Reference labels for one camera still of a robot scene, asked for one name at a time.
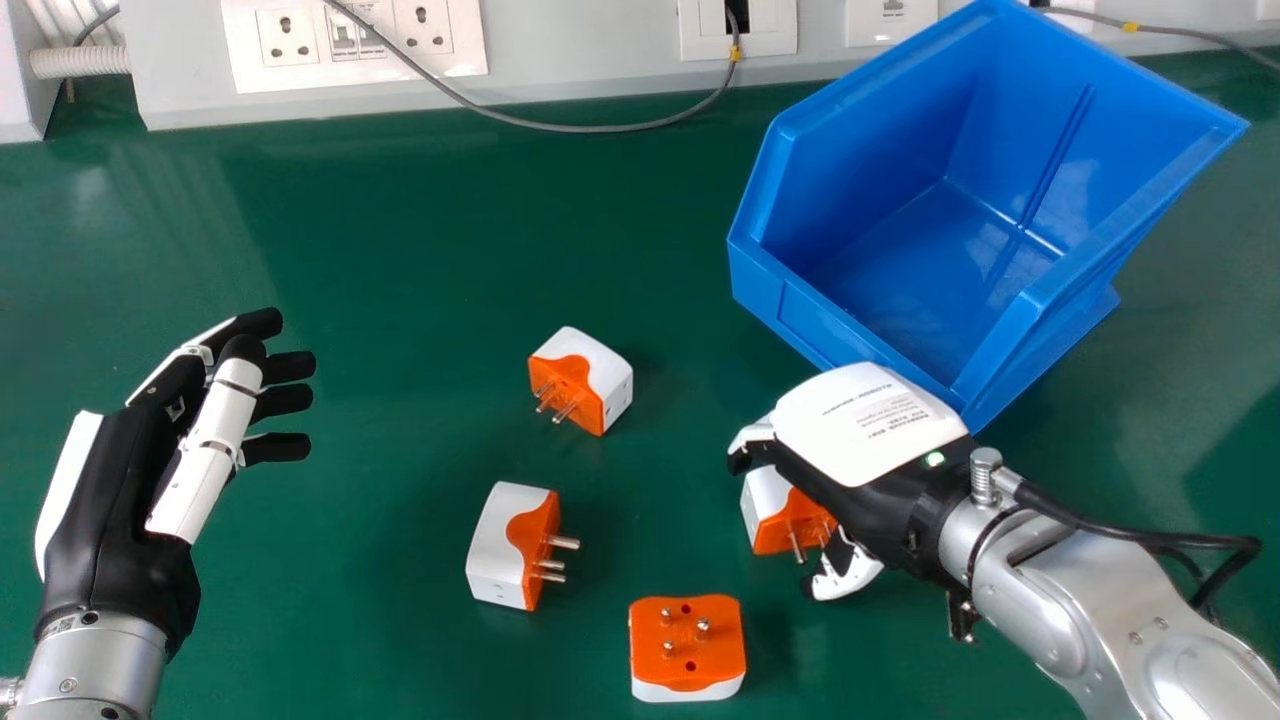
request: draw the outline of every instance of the robotic arm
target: robotic arm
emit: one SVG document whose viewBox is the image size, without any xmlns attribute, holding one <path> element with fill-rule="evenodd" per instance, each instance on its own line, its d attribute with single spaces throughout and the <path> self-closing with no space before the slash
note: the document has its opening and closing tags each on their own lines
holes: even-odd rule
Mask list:
<svg viewBox="0 0 1280 720">
<path fill-rule="evenodd" d="M 311 405 L 296 380 L 315 356 L 266 354 L 282 328 L 274 307 L 230 318 L 174 350 L 122 410 L 76 416 L 36 524 L 36 651 L 24 679 L 0 679 L 8 720 L 151 717 L 196 624 L 191 547 L 223 488 L 311 451 L 301 433 L 246 437 Z"/>
<path fill-rule="evenodd" d="M 836 518 L 806 584 L 815 600 L 906 570 L 946 591 L 955 639 L 974 643 L 988 620 L 1088 717 L 1280 717 L 1271 667 L 1192 609 L 1257 555 L 1256 538 L 1085 520 L 978 447 L 940 400 L 870 363 L 785 395 L 737 434 L 728 464 L 772 465 Z M 1152 556 L 1194 568 L 1179 548 L 1235 551 L 1190 605 Z"/>
</svg>

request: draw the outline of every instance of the bolt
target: bolt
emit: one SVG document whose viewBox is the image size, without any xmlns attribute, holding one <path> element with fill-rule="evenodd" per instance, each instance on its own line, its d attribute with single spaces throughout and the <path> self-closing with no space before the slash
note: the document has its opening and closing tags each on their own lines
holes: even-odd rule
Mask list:
<svg viewBox="0 0 1280 720">
<path fill-rule="evenodd" d="M 991 482 L 991 471 L 1004 462 L 1005 457 L 995 447 L 979 447 L 969 454 L 969 482 L 975 505 L 996 505 L 998 498 Z"/>
</svg>

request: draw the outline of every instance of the gray cable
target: gray cable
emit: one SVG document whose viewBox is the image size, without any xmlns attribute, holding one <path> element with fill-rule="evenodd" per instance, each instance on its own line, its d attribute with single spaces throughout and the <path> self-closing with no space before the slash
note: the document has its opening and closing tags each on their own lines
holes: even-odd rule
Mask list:
<svg viewBox="0 0 1280 720">
<path fill-rule="evenodd" d="M 1053 15 L 1071 15 L 1074 18 L 1084 18 L 1087 20 L 1093 20 L 1096 23 L 1102 23 L 1105 26 L 1117 27 L 1125 32 L 1152 32 L 1156 35 L 1180 35 L 1183 37 L 1194 37 L 1197 40 L 1207 40 L 1216 45 L 1224 47 L 1230 47 L 1236 53 L 1243 54 L 1254 63 L 1271 69 L 1275 73 L 1280 73 L 1280 61 L 1267 58 L 1262 53 L 1249 47 L 1248 45 L 1242 45 L 1230 37 L 1221 35 L 1215 35 L 1212 32 L 1201 32 L 1198 29 L 1185 29 L 1180 27 L 1161 27 L 1161 26 L 1148 26 L 1143 23 L 1126 23 L 1124 20 L 1117 20 L 1115 18 L 1108 18 L 1106 15 L 1097 15 L 1094 13 L 1085 13 L 1084 10 L 1074 10 L 1070 8 L 1037 8 L 1039 12 Z"/>
<path fill-rule="evenodd" d="M 724 92 L 726 88 L 728 88 L 730 83 L 733 81 L 733 70 L 737 68 L 737 63 L 739 63 L 739 59 L 740 59 L 739 33 L 737 33 L 737 18 L 735 18 L 733 13 L 731 13 L 728 10 L 728 8 L 726 6 L 724 8 L 724 18 L 728 19 L 730 33 L 733 36 L 733 44 L 731 45 L 730 58 L 728 58 L 728 70 L 724 73 L 724 79 L 721 82 L 719 87 L 717 87 L 714 91 L 712 91 L 710 95 L 708 95 L 707 97 L 704 97 L 698 104 L 695 104 L 695 105 L 692 105 L 692 106 L 690 106 L 690 108 L 687 108 L 685 110 L 681 110 L 680 113 L 676 113 L 675 115 L 668 115 L 666 118 L 658 118 L 655 120 L 645 120 L 643 123 L 627 123 L 627 124 L 620 124 L 620 126 L 564 126 L 564 124 L 559 124 L 559 123 L 541 123 L 541 122 L 538 122 L 538 120 L 529 120 L 529 119 L 525 119 L 525 118 L 517 118 L 516 115 L 508 115 L 506 113 L 499 113 L 498 110 L 492 110 L 489 108 L 485 108 L 484 105 L 479 105 L 479 104 L 471 101 L 470 99 L 467 99 L 461 92 L 458 92 L 458 91 L 453 90 L 452 87 L 449 87 L 448 85 L 445 85 L 444 81 L 442 81 L 440 78 L 433 76 L 426 68 L 424 68 L 422 65 L 417 64 L 417 60 L 415 60 L 413 58 L 410 58 L 407 54 L 404 54 L 404 51 L 402 51 L 399 47 L 396 46 L 396 42 L 393 42 L 392 40 L 389 40 L 385 35 L 383 35 L 383 33 L 378 32 L 376 29 L 374 29 L 374 26 L 371 26 L 367 22 L 365 22 L 365 19 L 361 18 L 360 15 L 357 15 L 353 10 L 351 10 L 349 8 L 347 8 L 346 5 L 343 5 L 342 3 L 339 3 L 338 0 L 321 0 L 321 1 L 325 5 L 329 5 L 330 8 L 333 8 L 334 10 L 342 13 L 347 19 L 349 19 L 353 23 L 356 23 L 356 26 L 358 26 L 361 29 L 364 29 L 369 35 L 372 35 L 374 37 L 380 38 L 383 41 L 383 44 L 387 46 L 387 49 L 390 50 L 392 55 L 396 55 L 397 58 L 399 58 L 401 61 L 404 63 L 406 65 L 408 65 L 408 68 L 411 70 L 413 70 L 415 73 L 422 76 L 422 79 L 425 79 L 426 82 L 434 85 L 436 87 L 436 90 L 439 90 L 440 92 L 443 92 L 447 96 L 449 96 L 458 105 L 462 105 L 463 108 L 467 108 L 468 110 L 479 113 L 479 114 L 481 114 L 481 115 L 484 115 L 486 118 L 492 118 L 494 120 L 498 120 L 500 123 L 507 123 L 507 124 L 511 124 L 511 126 L 518 126 L 518 127 L 522 127 L 522 128 L 540 129 L 540 131 L 547 131 L 547 132 L 563 132 L 563 133 L 577 133 L 577 135 L 614 135 L 614 133 L 623 133 L 623 132 L 640 132 L 640 131 L 645 131 L 645 129 L 657 129 L 657 128 L 662 128 L 662 127 L 676 124 L 680 120 L 684 120 L 686 118 L 696 115 L 698 113 L 701 113 L 703 110 L 705 110 L 707 108 L 709 108 L 713 102 L 716 102 L 717 100 L 719 100 L 719 96 Z"/>
<path fill-rule="evenodd" d="M 105 26 L 106 20 L 109 20 L 109 19 L 111 19 L 115 15 L 119 15 L 119 14 L 120 14 L 120 6 L 119 5 L 116 5 L 114 8 L 108 8 L 106 10 L 102 10 L 102 14 L 100 14 L 99 17 L 93 18 L 92 20 L 90 20 L 90 23 L 87 26 L 84 26 L 84 29 L 82 29 L 79 32 L 79 35 L 76 36 L 76 41 L 72 42 L 72 47 L 79 47 L 81 45 L 84 45 L 84 41 L 88 40 L 88 36 L 93 35 L 95 29 Z"/>
</svg>

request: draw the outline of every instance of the blue plastic bin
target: blue plastic bin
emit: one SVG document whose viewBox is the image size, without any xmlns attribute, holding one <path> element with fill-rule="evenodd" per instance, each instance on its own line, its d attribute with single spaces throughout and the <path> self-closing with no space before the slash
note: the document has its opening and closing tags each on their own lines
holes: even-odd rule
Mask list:
<svg viewBox="0 0 1280 720">
<path fill-rule="evenodd" d="M 733 297 L 819 368 L 887 365 L 978 430 L 1119 304 L 1111 278 L 1247 127 L 978 0 L 773 120 Z"/>
</svg>

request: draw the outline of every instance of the green table surface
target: green table surface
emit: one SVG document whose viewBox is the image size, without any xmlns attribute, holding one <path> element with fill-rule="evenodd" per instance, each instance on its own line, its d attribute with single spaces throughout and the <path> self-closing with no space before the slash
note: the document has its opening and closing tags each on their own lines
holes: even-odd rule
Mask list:
<svg viewBox="0 0 1280 720">
<path fill-rule="evenodd" d="M 1144 63 L 1253 127 L 1133 255 L 1119 310 L 979 439 L 1097 516 L 1263 537 L 1220 605 L 1274 661 L 1280 82 L 1230 54 Z M 791 557 L 749 552 L 724 448 L 814 370 L 731 300 L 724 236 L 769 119 L 814 87 L 562 137 L 463 111 L 148 135 L 127 85 L 78 83 L 46 142 L 0 150 L 0 670 L 31 652 L 32 529 L 72 415 L 278 305 L 273 346 L 320 370 L 315 407 L 269 424 L 315 450 L 224 495 L 161 717 L 1076 717 L 989 626 L 980 647 L 950 641 L 938 589 L 886 574 L 818 605 Z M 689 101 L 525 110 L 617 122 Z M 532 411 L 525 359 L 566 324 L 635 366 L 604 438 Z M 559 491 L 582 539 L 536 614 L 467 591 L 497 480 Z M 741 692 L 632 700 L 628 603 L 707 592 L 742 601 Z"/>
</svg>

